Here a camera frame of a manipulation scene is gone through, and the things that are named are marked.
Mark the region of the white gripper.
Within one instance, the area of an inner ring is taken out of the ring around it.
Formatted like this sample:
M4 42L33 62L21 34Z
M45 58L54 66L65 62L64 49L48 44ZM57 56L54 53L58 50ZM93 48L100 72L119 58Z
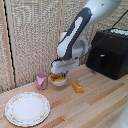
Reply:
M57 61L53 61L52 62L51 72L53 74L62 73L62 76L65 77L65 78L67 78L68 68L67 68L67 66L61 60L57 60Z

